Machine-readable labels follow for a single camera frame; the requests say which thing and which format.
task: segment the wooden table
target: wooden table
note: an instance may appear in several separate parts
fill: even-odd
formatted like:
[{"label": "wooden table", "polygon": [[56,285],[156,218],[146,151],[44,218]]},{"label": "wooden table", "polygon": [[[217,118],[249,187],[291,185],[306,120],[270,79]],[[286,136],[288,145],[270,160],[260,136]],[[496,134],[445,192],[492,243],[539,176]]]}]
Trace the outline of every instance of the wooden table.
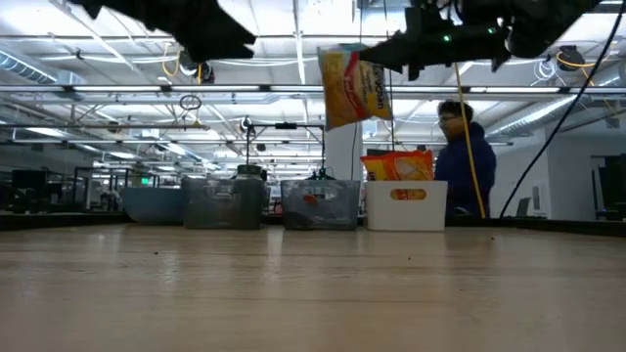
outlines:
[{"label": "wooden table", "polygon": [[626,350],[626,241],[186,231],[0,234],[13,351]]}]

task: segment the ceiling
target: ceiling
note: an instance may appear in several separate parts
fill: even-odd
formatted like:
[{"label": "ceiling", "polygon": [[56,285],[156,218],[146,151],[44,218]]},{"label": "ceiling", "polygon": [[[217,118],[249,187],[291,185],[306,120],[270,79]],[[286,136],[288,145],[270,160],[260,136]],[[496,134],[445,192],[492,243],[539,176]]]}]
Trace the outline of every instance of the ceiling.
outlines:
[{"label": "ceiling", "polygon": [[[28,59],[39,69],[52,72],[66,70],[75,73],[90,85],[164,85],[172,83],[196,84],[193,78],[180,70],[176,71],[178,45],[163,32],[149,32],[144,26],[124,15],[105,10],[92,21],[78,7],[71,6],[72,16],[64,13],[48,0],[3,0],[0,2],[0,49],[7,48],[12,53]],[[321,74],[316,53],[318,48],[331,47],[342,42],[358,42],[359,21],[352,20],[352,3],[346,0],[221,0],[221,6],[239,23],[259,35],[253,46],[255,57],[249,61],[225,60],[211,62],[216,85],[320,85]],[[380,13],[364,17],[363,42],[376,44],[386,36],[387,30],[402,29],[405,24],[401,9],[391,7],[388,21]],[[560,45],[577,45],[589,61],[594,61],[613,25],[615,15],[588,15],[580,19],[549,50],[555,53]],[[611,57],[603,64],[610,66],[621,60],[626,43],[621,37],[626,35],[626,24],[618,31],[618,40],[612,47]],[[110,48],[99,43],[89,30],[104,38]],[[299,28],[301,37],[296,39]],[[302,58],[298,59],[301,45]],[[465,86],[580,86],[584,81],[581,71],[563,72],[552,70],[552,66],[537,61],[512,60],[497,72],[491,72],[488,63],[465,63],[462,84]],[[393,73],[387,84],[398,86],[453,86],[456,85],[454,71],[450,67],[432,66],[422,72],[419,80],[410,82],[406,74]],[[32,84],[14,73],[0,69],[0,84]],[[395,132],[398,140],[440,141],[442,134],[436,126],[436,107],[441,100],[453,94],[431,96],[394,96],[393,113],[396,118]],[[317,95],[238,94],[233,101],[232,94],[203,94],[206,98],[201,109],[188,116],[186,123],[197,119],[216,133],[205,130],[182,130],[167,128],[173,116],[184,112],[177,104],[158,103],[156,94],[122,94],[116,97],[107,94],[85,93],[83,102],[55,100],[55,95],[5,95],[7,109],[16,104],[28,111],[24,121],[59,123],[70,121],[73,116],[81,116],[80,123],[97,124],[118,120],[124,124],[154,124],[159,136],[171,140],[222,139],[236,140],[241,119],[248,116],[254,122],[301,122],[324,123],[325,105]],[[116,105],[114,98],[124,105]],[[501,119],[539,101],[551,99],[536,95],[489,97],[469,95],[470,104],[475,109],[476,120],[489,127]],[[377,122],[378,133],[372,141],[388,141],[390,124]],[[85,133],[90,138],[132,139],[136,133],[123,130],[111,134],[107,130],[72,130],[68,133],[80,136]],[[25,137],[37,137],[23,132]],[[268,129],[263,139],[314,140],[311,132],[298,129],[277,131]],[[208,160],[229,156],[229,161],[237,162],[238,157],[231,146],[182,145],[188,151]],[[311,154],[319,155],[321,148],[310,144],[303,146],[268,146],[259,154]]]}]

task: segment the white bin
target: white bin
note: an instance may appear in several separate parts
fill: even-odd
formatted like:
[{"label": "white bin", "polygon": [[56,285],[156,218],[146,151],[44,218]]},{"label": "white bin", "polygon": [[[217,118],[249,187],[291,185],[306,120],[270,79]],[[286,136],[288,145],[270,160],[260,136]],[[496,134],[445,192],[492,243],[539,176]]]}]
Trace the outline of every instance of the white bin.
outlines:
[{"label": "white bin", "polygon": [[[365,184],[373,231],[443,231],[448,183],[442,181],[370,181]],[[422,190],[424,199],[396,200],[395,190]]]}]

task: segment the navy hoodie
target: navy hoodie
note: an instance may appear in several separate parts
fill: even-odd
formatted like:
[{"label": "navy hoodie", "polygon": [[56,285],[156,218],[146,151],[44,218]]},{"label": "navy hoodie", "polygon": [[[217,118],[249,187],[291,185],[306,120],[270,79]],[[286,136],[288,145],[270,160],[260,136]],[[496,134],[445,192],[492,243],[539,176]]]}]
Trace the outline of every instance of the navy hoodie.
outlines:
[{"label": "navy hoodie", "polygon": [[[486,216],[489,217],[489,193],[496,177],[496,155],[487,141],[485,130],[477,123],[469,126],[469,139],[473,161],[478,178],[478,186],[485,206]],[[448,202],[446,215],[453,215],[456,207],[461,207],[474,217],[480,217],[480,208],[476,199],[476,190],[471,178],[468,144],[465,135],[459,136],[439,153],[434,178],[438,181],[448,181]]]}]

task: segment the clear plastic bin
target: clear plastic bin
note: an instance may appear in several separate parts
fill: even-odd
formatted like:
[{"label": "clear plastic bin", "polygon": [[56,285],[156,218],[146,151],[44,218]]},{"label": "clear plastic bin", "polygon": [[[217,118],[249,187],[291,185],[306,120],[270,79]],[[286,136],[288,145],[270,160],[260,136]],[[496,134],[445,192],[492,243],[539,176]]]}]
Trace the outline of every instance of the clear plastic bin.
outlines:
[{"label": "clear plastic bin", "polygon": [[261,180],[183,180],[187,229],[257,230],[266,200]]},{"label": "clear plastic bin", "polygon": [[283,181],[283,224],[288,230],[355,230],[360,188],[359,181]]}]

